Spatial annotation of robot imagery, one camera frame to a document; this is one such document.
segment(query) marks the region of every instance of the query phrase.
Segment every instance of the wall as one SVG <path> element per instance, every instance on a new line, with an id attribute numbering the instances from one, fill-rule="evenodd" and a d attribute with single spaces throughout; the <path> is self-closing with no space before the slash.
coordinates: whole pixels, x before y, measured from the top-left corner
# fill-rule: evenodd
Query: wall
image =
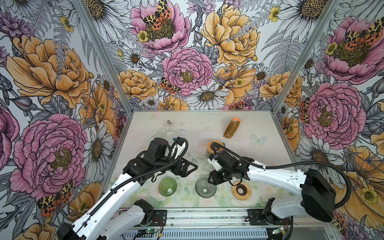
<path id="1" fill-rule="evenodd" d="M 53 240 L 95 203 L 126 113 L 69 1 L 0 6 L 0 235 Z"/>
<path id="2" fill-rule="evenodd" d="M 102 10 L 114 3 L 93 2 L 86 1 L 134 109 L 268 109 L 327 0 L 113 1 L 116 17 Z M 158 2 L 169 8 L 162 23 Z"/>
<path id="3" fill-rule="evenodd" d="M 333 164 L 351 180 L 350 200 L 335 210 L 343 239 L 384 239 L 383 11 L 383 2 L 343 1 L 300 73 L 300 103 L 287 98 L 277 111 L 297 161 Z M 368 42 L 352 41 L 372 25 Z M 344 197 L 336 171 L 308 167 L 333 185 L 336 202 Z"/>

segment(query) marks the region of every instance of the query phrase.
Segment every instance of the table surface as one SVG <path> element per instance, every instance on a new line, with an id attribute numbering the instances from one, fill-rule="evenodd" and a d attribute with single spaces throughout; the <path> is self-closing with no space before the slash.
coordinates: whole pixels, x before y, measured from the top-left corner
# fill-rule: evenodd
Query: table surface
<path id="1" fill-rule="evenodd" d="M 241 119 L 236 133 L 231 139 L 223 137 L 224 131 L 233 117 Z M 136 200 L 144 199 L 155 208 L 167 207 L 263 207 L 269 198 L 285 198 L 293 195 L 288 191 L 263 182 L 247 181 L 252 190 L 247 200 L 238 200 L 232 193 L 229 182 L 217 186 L 215 195 L 204 199 L 197 195 L 195 183 L 201 176 L 208 176 L 214 167 L 207 162 L 207 144 L 219 140 L 225 146 L 245 157 L 250 157 L 267 165 L 276 166 L 291 163 L 283 141 L 268 111 L 142 111 L 135 112 L 127 136 L 117 159 L 109 182 L 122 173 L 129 160 L 147 150 L 155 137 L 184 137 L 189 147 L 184 158 L 198 165 L 198 169 L 188 177 L 181 178 L 166 172 L 152 183 L 148 180 L 135 192 L 122 207 L 131 207 Z M 165 177 L 173 177 L 177 182 L 176 192 L 164 197 L 158 191 L 159 182 Z"/>

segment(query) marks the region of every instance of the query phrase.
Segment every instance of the floral wallpaper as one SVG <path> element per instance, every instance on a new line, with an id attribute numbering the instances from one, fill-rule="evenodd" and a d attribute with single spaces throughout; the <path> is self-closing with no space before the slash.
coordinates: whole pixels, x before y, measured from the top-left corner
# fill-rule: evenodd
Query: floral wallpaper
<path id="1" fill-rule="evenodd" d="M 59 2 L 88 39 L 73 1 Z M 327 0 L 85 3 L 133 109 L 271 109 Z"/>
<path id="2" fill-rule="evenodd" d="M 54 240 L 63 222 L 90 209 L 127 119 L 67 4 L 0 0 L 4 239 Z"/>
<path id="3" fill-rule="evenodd" d="M 342 1 L 291 89 L 301 86 L 298 102 L 288 95 L 276 111 L 297 161 L 333 164 L 351 180 L 350 200 L 334 212 L 346 240 L 384 239 L 383 17 L 381 1 Z M 336 202 L 344 197 L 336 171 L 308 167 Z"/>

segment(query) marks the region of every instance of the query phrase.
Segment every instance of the brown tape roll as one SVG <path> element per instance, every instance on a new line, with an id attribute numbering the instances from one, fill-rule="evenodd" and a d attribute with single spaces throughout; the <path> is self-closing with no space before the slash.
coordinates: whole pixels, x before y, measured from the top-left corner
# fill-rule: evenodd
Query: brown tape roll
<path id="1" fill-rule="evenodd" d="M 208 152 L 209 152 L 210 154 L 215 153 L 215 152 L 211 149 L 211 144 L 212 144 L 213 142 L 217 142 L 218 144 L 223 145 L 223 143 L 220 142 L 219 140 L 212 140 L 212 141 L 210 141 L 210 142 L 207 144 L 207 150 L 208 150 Z"/>
<path id="2" fill-rule="evenodd" d="M 232 187 L 232 192 L 233 195 L 238 199 L 238 200 L 247 200 L 251 196 L 251 188 L 249 185 L 245 182 L 242 182 L 239 185 L 236 185 L 240 181 L 237 181 L 234 183 L 235 186 Z"/>

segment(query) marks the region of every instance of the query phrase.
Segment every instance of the tape roll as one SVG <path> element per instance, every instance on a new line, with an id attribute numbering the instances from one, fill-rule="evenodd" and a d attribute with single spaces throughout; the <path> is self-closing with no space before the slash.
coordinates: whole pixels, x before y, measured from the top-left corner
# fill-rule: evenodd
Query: tape roll
<path id="1" fill-rule="evenodd" d="M 210 154 L 215 153 L 215 152 L 211 149 L 211 144 L 212 144 L 213 142 L 217 142 L 218 144 L 223 145 L 223 143 L 220 142 L 219 140 L 212 140 L 212 141 L 210 141 L 210 142 L 207 144 L 207 150 L 208 150 L 208 152 L 209 152 Z"/>
<path id="2" fill-rule="evenodd" d="M 233 195 L 238 200 L 247 200 L 251 196 L 251 188 L 249 185 L 245 182 L 242 182 L 241 184 L 238 184 L 240 181 L 237 181 L 234 183 L 235 186 L 232 187 Z"/>

